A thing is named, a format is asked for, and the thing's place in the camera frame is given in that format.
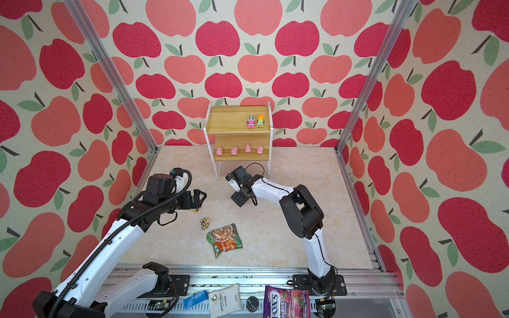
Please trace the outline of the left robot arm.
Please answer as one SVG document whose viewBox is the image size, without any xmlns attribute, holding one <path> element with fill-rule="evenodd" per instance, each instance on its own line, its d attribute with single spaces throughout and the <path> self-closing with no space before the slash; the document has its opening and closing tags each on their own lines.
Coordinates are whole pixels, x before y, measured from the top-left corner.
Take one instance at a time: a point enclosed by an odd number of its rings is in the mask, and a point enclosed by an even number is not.
<svg viewBox="0 0 509 318">
<path fill-rule="evenodd" d="M 178 299 L 168 268 L 149 262 L 136 274 L 103 288 L 111 271 L 153 223 L 166 213 L 200 209 L 207 197 L 189 190 L 192 174 L 173 168 L 169 174 L 154 174 L 146 190 L 128 202 L 110 230 L 85 261 L 54 291 L 42 291 L 33 302 L 37 317 L 111 317 L 141 296 Z"/>
</svg>

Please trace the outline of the green orange mixer truck toy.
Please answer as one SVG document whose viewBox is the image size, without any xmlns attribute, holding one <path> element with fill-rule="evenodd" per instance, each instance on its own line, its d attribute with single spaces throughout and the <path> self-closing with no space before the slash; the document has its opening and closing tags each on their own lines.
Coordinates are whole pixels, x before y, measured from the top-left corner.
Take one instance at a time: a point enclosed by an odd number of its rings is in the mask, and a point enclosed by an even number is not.
<svg viewBox="0 0 509 318">
<path fill-rule="evenodd" d="M 256 126 L 258 128 L 264 128 L 265 127 L 265 116 L 264 115 L 259 115 L 258 116 Z"/>
</svg>

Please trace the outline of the wooden two-tier shelf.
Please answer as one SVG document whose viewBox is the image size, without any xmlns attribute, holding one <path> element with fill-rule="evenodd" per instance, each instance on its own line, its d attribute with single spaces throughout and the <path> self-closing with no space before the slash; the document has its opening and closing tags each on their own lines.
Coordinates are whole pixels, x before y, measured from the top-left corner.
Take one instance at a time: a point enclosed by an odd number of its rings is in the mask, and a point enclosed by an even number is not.
<svg viewBox="0 0 509 318">
<path fill-rule="evenodd" d="M 255 123 L 259 115 L 265 116 L 265 127 L 247 128 L 249 115 L 254 117 Z M 270 177 L 273 155 L 273 111 L 272 105 L 226 106 L 208 105 L 203 128 L 209 156 L 213 164 L 216 179 L 221 176 L 221 164 L 226 161 L 266 162 L 265 176 Z M 250 144 L 252 152 L 245 152 L 245 145 Z M 259 156 L 257 148 L 264 147 L 264 154 Z M 217 156 L 216 149 L 221 147 L 223 155 Z M 231 149 L 238 148 L 236 156 L 231 155 Z"/>
</svg>

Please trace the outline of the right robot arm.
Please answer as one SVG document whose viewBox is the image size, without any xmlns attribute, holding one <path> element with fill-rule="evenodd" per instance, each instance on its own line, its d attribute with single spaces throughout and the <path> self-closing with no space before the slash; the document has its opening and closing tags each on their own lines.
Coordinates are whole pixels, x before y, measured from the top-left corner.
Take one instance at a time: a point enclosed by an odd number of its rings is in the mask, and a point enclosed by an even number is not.
<svg viewBox="0 0 509 318">
<path fill-rule="evenodd" d="M 235 190 L 231 198 L 239 207 L 249 200 L 257 205 L 259 199 L 280 206 L 289 229 L 304 244 L 308 259 L 305 289 L 316 295 L 347 295 L 343 277 L 327 258 L 322 231 L 324 213 L 306 186 L 275 184 L 260 174 L 250 175 L 242 166 L 225 176 L 225 180 Z"/>
</svg>

